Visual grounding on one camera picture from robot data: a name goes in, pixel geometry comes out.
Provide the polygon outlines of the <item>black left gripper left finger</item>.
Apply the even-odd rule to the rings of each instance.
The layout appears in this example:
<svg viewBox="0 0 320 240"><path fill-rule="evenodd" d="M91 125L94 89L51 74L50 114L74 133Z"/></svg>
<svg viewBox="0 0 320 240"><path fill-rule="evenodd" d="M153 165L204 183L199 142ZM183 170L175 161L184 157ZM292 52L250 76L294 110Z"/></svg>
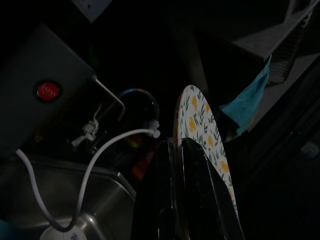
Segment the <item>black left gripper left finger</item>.
<svg viewBox="0 0 320 240"><path fill-rule="evenodd" d="M154 156L154 236L156 240L175 240L176 193L173 146L162 142Z"/></svg>

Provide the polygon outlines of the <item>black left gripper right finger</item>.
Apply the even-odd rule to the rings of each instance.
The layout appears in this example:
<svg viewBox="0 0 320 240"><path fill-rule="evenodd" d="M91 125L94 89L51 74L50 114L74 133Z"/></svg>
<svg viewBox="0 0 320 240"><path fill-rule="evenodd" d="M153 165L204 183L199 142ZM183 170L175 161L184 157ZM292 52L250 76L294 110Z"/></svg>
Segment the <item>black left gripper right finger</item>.
<svg viewBox="0 0 320 240"><path fill-rule="evenodd" d="M181 142L184 210L191 240L243 240L244 234L225 182L199 143Z"/></svg>

